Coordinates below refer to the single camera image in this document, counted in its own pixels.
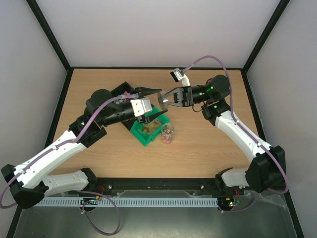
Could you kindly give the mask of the green bin with gummies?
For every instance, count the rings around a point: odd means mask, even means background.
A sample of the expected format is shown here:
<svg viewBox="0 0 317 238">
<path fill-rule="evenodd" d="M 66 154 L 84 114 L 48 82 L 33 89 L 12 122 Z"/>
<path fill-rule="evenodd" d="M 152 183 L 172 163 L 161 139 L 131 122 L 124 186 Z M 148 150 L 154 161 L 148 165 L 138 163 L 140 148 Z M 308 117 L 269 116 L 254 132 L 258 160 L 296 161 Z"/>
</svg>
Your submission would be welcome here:
<svg viewBox="0 0 317 238">
<path fill-rule="evenodd" d="M 162 114 L 148 124 L 138 123 L 137 121 L 135 121 L 132 124 L 130 132 L 143 146 L 147 146 L 150 142 L 153 142 L 155 138 L 160 134 L 161 127 L 169 122 L 170 119 Z"/>
</svg>

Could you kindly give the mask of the clear jar lid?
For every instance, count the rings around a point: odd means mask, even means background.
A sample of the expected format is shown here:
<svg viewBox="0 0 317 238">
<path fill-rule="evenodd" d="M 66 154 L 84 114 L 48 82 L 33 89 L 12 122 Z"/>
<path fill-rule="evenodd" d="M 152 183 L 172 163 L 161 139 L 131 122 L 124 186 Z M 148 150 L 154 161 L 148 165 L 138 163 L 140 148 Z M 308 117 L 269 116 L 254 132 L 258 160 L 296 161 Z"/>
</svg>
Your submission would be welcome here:
<svg viewBox="0 0 317 238">
<path fill-rule="evenodd" d="M 167 111 L 168 110 L 168 104 L 166 102 L 168 99 L 164 97 L 165 92 L 162 90 L 157 93 L 157 98 L 158 98 L 158 103 L 162 111 Z"/>
</svg>

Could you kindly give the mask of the black bin with star candies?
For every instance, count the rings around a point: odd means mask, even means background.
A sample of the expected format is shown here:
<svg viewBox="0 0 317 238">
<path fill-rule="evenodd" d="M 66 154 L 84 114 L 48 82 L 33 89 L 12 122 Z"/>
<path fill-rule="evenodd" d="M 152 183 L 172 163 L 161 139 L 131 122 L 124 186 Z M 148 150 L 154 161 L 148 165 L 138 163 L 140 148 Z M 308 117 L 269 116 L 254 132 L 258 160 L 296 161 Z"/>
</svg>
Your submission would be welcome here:
<svg viewBox="0 0 317 238">
<path fill-rule="evenodd" d="M 121 83 L 119 86 L 117 86 L 116 88 L 114 88 L 113 90 L 111 90 L 111 94 L 113 97 L 116 97 L 118 95 L 128 95 L 130 94 L 131 91 L 134 90 L 134 87 L 132 87 L 128 82 L 123 82 Z M 129 99 L 124 98 L 124 99 L 116 99 L 114 100 L 115 104 L 120 104 L 123 102 L 128 101 Z"/>
</svg>

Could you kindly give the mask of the clear plastic jar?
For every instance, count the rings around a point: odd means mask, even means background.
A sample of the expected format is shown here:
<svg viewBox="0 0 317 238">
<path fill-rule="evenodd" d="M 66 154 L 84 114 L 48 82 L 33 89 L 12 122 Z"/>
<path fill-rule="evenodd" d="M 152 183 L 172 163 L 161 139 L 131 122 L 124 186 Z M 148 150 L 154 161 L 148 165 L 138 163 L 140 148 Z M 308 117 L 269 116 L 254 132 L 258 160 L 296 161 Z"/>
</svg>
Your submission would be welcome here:
<svg viewBox="0 0 317 238">
<path fill-rule="evenodd" d="M 164 144 L 170 144 L 174 138 L 174 126 L 171 123 L 166 123 L 161 127 L 161 141 Z"/>
</svg>

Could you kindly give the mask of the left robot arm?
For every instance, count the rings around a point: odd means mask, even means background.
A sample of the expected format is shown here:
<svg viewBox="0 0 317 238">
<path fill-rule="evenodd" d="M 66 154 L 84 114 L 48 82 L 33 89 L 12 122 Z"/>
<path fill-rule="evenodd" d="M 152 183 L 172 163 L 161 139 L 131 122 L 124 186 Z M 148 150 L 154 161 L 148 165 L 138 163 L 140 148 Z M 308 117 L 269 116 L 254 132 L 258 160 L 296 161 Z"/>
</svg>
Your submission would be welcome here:
<svg viewBox="0 0 317 238">
<path fill-rule="evenodd" d="M 160 111 L 145 116 L 153 110 L 148 95 L 159 92 L 161 89 L 137 87 L 114 97 L 106 89 L 95 91 L 86 101 L 84 113 L 55 142 L 24 163 L 1 169 L 16 205 L 28 209 L 54 194 L 94 191 L 98 179 L 89 168 L 57 176 L 51 176 L 50 172 L 104 137 L 106 126 L 130 119 L 149 123 L 162 115 Z"/>
</svg>

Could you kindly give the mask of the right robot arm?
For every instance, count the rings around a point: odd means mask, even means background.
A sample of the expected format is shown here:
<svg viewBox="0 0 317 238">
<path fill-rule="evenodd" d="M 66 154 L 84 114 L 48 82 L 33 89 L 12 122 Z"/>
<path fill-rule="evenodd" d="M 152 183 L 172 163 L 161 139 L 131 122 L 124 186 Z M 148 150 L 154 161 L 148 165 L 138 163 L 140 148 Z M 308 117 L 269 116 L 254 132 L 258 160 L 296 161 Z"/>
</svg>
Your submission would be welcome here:
<svg viewBox="0 0 317 238">
<path fill-rule="evenodd" d="M 237 118 L 225 100 L 230 93 L 228 77 L 217 75 L 205 85 L 174 88 L 159 96 L 158 101 L 175 107 L 203 103 L 204 118 L 224 132 L 250 162 L 246 169 L 228 168 L 219 172 L 215 176 L 217 191 L 227 194 L 234 186 L 241 186 L 261 193 L 284 181 L 285 152 L 280 146 L 272 147 L 262 140 Z"/>
</svg>

